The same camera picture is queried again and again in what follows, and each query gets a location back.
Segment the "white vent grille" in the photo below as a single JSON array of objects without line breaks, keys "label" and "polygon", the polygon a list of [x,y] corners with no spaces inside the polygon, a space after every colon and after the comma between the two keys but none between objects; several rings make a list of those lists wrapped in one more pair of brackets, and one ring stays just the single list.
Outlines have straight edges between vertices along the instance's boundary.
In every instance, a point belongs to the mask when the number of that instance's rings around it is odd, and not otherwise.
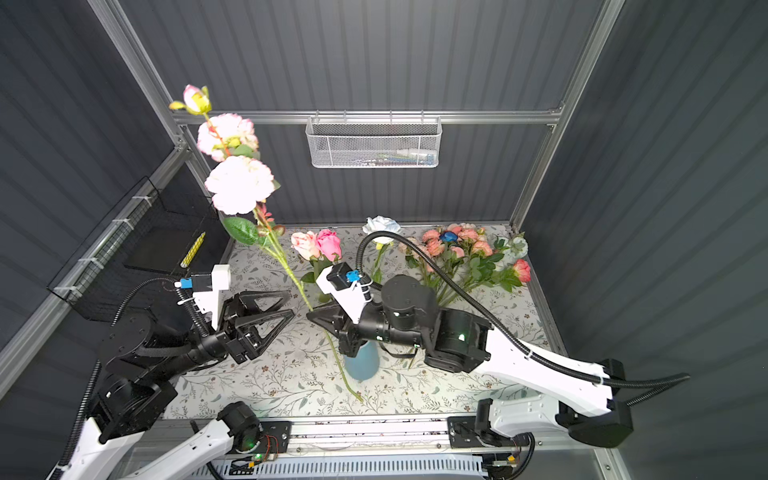
[{"label": "white vent grille", "polygon": [[318,168],[437,167],[440,119],[412,123],[323,123],[310,118],[306,139]]},{"label": "white vent grille", "polygon": [[[447,478],[484,478],[482,459],[473,455],[390,455],[350,456],[337,458],[279,458],[256,467],[252,474],[229,475],[231,460],[214,460],[216,470],[224,478],[362,478],[378,475],[414,478],[417,475],[450,475]],[[201,467],[188,477],[190,480],[213,478]]]}]

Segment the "black wire basket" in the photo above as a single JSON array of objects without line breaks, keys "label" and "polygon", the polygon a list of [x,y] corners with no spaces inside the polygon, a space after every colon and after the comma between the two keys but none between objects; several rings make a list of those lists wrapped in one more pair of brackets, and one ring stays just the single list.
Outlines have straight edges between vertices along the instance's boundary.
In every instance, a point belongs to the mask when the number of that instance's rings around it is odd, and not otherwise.
[{"label": "black wire basket", "polygon": [[[48,284],[49,291],[85,319],[111,322],[123,298],[144,280],[209,273],[213,265],[226,262],[222,257],[229,235],[210,198],[189,194],[191,188],[197,185],[174,178],[164,190],[153,189],[124,219],[112,220],[117,228],[93,256],[78,258],[85,248],[78,249],[68,266],[84,263],[79,275],[61,285],[62,268]],[[183,264],[203,233],[194,258]],[[172,284],[152,283],[133,298],[126,312],[142,310],[165,325],[189,328],[190,319],[177,301]]]}]

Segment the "white rose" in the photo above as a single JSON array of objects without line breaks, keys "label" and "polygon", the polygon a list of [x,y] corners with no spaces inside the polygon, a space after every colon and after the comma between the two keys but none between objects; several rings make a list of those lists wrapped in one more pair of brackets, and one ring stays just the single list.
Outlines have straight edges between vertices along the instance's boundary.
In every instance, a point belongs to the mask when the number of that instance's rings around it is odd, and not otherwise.
[{"label": "white rose", "polygon": [[227,215],[247,214],[275,191],[268,166],[250,157],[228,157],[210,172],[205,187],[214,207]]},{"label": "white rose", "polygon": [[[402,227],[398,225],[397,222],[395,222],[393,219],[388,217],[382,217],[379,215],[376,218],[368,217],[368,221],[366,222],[365,226],[363,226],[362,231],[365,232],[366,235],[369,235],[373,232],[379,232],[379,231],[387,231],[392,233],[400,233],[402,230]],[[394,241],[394,239],[389,237],[377,237],[373,239],[376,243],[381,243],[382,245],[391,243]]]}]

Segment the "artificial flower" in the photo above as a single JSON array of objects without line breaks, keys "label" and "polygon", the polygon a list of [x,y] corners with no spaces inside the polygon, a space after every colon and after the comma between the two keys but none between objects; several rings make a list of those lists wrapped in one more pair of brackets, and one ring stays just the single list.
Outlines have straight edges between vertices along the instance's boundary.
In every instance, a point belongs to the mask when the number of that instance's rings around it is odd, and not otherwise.
[{"label": "artificial flower", "polygon": [[477,241],[479,235],[476,231],[472,229],[464,229],[460,232],[458,232],[458,237],[462,240],[471,240],[471,241]]},{"label": "artificial flower", "polygon": [[440,238],[440,232],[437,230],[427,230],[422,236],[422,242],[427,243],[432,239]]},{"label": "artificial flower", "polygon": [[456,258],[463,258],[464,249],[461,247],[451,247],[451,251],[456,254]]},{"label": "artificial flower", "polygon": [[458,240],[458,235],[448,230],[440,235],[440,240],[444,242],[455,242]]},{"label": "artificial flower", "polygon": [[531,266],[528,265],[528,262],[520,259],[515,262],[515,265],[513,265],[512,268],[515,270],[515,274],[521,282],[528,283],[531,281]]},{"label": "artificial flower", "polygon": [[[369,235],[373,232],[378,232],[381,230],[392,232],[392,233],[400,233],[400,231],[402,230],[402,227],[393,219],[388,217],[382,217],[381,215],[377,216],[376,218],[368,217],[368,221],[362,227],[362,231],[365,232],[366,235]],[[394,241],[394,239],[389,237],[376,237],[373,239],[373,241],[378,243],[379,245],[386,245]]]},{"label": "artificial flower", "polygon": [[246,145],[256,151],[259,148],[259,139],[253,134],[253,122],[237,114],[211,117],[197,131],[197,148],[218,162],[224,160],[225,150],[240,145]]},{"label": "artificial flower", "polygon": [[312,231],[307,233],[296,232],[291,235],[290,246],[299,252],[299,255],[304,257],[304,260],[309,260],[311,257],[320,258],[321,252],[317,246],[317,235]]},{"label": "artificial flower", "polygon": [[433,257],[437,257],[440,253],[445,252],[445,244],[440,240],[433,238],[427,242],[427,251]]},{"label": "artificial flower", "polygon": [[336,235],[336,232],[328,229],[321,230],[317,234],[317,246],[328,260],[332,262],[341,260],[341,240]]},{"label": "artificial flower", "polygon": [[184,89],[184,102],[173,101],[168,105],[173,110],[180,110],[186,108],[187,112],[192,115],[202,115],[210,111],[210,99],[208,98],[208,88],[202,89],[187,85]]},{"label": "artificial flower", "polygon": [[214,207],[227,215],[247,214],[275,191],[268,166],[250,157],[228,157],[210,172],[205,187]]},{"label": "artificial flower", "polygon": [[493,255],[493,249],[487,242],[477,241],[472,245],[472,253],[480,253],[483,257],[490,257]]},{"label": "artificial flower", "polygon": [[[411,240],[415,244],[419,243],[419,241],[415,237],[408,237],[408,240]],[[408,253],[408,245],[405,245],[403,242],[400,242],[400,245],[397,246],[397,250],[400,250],[402,253]]]}]

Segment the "floral tablecloth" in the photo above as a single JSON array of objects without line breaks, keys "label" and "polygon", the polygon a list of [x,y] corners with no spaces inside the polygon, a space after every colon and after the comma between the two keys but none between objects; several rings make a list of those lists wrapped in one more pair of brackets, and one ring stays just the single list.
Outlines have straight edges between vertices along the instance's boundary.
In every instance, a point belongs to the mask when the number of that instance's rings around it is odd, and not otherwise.
[{"label": "floral tablecloth", "polygon": [[[484,225],[491,242],[494,236],[507,236],[507,227]],[[420,237],[427,229],[406,227],[406,237]],[[289,230],[282,237],[283,247],[293,259],[294,272],[302,275],[309,264],[290,248]],[[336,229],[342,239],[344,259],[354,265],[354,256],[360,240],[365,236],[356,228]],[[366,250],[366,265],[370,269],[376,258],[372,243]],[[376,375],[363,382],[349,378],[350,385],[365,400],[360,403],[344,386],[339,369],[333,359],[332,346],[318,326],[305,315],[306,304],[271,257],[256,247],[237,244],[230,258],[232,266],[231,293],[242,290],[293,290],[293,298],[286,308],[296,317],[259,359],[237,365],[227,360],[218,366],[188,373],[179,379],[179,395],[167,407],[166,419],[211,418],[230,402],[243,400],[261,417],[287,417],[312,415],[372,415],[396,413],[434,413],[473,411],[479,399],[517,399],[533,395],[533,390],[503,382],[489,375],[475,373],[447,373],[424,365],[423,352],[415,361],[394,359],[379,350],[380,367]],[[409,270],[403,253],[390,247],[382,256],[383,278],[407,273]],[[311,286],[311,300],[317,301],[319,290]],[[499,287],[479,287],[472,295],[488,307],[518,337],[526,342],[549,349],[541,321],[528,290],[508,293]],[[463,300],[451,307],[473,311]],[[400,353],[405,347],[392,347]]]}]

